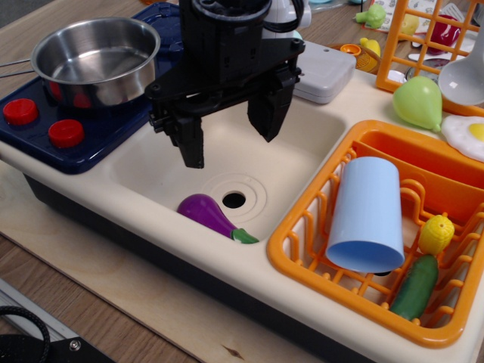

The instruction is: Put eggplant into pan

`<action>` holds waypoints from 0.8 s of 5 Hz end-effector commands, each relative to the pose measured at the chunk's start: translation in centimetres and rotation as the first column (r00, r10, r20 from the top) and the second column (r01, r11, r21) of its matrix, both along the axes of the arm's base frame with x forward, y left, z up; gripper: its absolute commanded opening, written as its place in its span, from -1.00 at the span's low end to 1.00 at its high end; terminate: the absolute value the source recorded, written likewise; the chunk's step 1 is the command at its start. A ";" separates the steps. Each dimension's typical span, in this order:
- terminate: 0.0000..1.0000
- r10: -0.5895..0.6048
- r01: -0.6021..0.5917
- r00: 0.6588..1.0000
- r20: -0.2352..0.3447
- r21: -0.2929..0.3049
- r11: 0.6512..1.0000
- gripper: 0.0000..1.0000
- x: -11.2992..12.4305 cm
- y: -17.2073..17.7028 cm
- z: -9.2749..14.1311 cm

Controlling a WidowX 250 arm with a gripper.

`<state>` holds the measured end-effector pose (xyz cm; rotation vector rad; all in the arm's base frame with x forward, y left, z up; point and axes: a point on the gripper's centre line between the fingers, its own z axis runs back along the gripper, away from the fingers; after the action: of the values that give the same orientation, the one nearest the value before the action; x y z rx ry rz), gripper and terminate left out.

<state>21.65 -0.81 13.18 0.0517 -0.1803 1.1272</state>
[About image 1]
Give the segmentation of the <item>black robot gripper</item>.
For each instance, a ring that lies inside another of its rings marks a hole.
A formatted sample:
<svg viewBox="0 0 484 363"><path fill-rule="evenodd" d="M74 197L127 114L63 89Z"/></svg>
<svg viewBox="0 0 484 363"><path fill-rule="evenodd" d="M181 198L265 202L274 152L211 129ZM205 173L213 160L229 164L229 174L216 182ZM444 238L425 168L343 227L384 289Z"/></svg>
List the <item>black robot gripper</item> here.
<svg viewBox="0 0 484 363"><path fill-rule="evenodd" d="M263 38L263 30L299 27L303 2L292 1L297 20L265 20L271 1L181 1L183 55L146 89L150 124L170 138L185 165L204 167L202 118L247 103L251 125L267 141L281 130L305 50L297 38Z"/></svg>

